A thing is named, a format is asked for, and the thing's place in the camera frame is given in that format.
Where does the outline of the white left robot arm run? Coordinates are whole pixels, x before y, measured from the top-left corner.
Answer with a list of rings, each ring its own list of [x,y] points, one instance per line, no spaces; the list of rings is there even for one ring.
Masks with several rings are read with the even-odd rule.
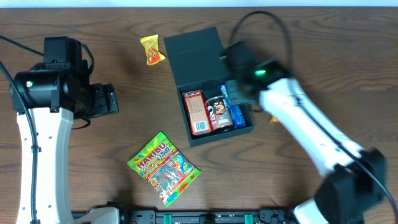
[[[116,207],[74,218],[68,189],[68,149],[76,118],[119,111],[112,84],[91,84],[70,70],[19,72],[11,90],[22,142],[18,223],[120,223]]]

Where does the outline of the dark snack can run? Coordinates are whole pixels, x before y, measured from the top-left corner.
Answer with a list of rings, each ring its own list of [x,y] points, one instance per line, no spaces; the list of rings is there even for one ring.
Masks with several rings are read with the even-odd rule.
[[[214,133],[223,133],[234,128],[226,99],[220,90],[205,92],[205,106]]]

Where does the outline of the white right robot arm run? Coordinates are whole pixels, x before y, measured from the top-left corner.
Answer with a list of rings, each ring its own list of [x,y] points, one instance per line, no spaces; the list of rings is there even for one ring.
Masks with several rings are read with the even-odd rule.
[[[279,62],[230,60],[227,65],[244,94],[279,120],[324,178],[315,195],[294,208],[299,223],[361,223],[366,210],[391,198],[384,185],[384,155],[342,133]]]

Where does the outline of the red cardboard carton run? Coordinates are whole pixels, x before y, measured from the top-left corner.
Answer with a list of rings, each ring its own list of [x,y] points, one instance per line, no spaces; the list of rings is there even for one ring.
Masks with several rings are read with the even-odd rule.
[[[212,127],[207,115],[202,90],[182,93],[183,102],[190,122],[190,132],[193,136],[210,134]]]

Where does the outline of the yellow orange snack packet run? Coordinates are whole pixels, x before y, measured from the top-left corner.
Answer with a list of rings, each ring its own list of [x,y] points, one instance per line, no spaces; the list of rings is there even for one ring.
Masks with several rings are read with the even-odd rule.
[[[270,122],[271,122],[271,123],[278,123],[279,120],[278,120],[275,116],[273,116],[273,117],[271,118]]]

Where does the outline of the blue cookie pack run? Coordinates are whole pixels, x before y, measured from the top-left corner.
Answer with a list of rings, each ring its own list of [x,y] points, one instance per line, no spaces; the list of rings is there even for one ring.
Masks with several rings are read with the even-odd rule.
[[[244,119],[243,112],[241,111],[238,105],[232,105],[231,100],[228,94],[228,86],[227,85],[220,85],[218,87],[222,92],[226,104],[228,106],[229,112],[231,114],[231,118],[233,120],[234,129],[238,128],[245,128],[246,127],[246,120]]]

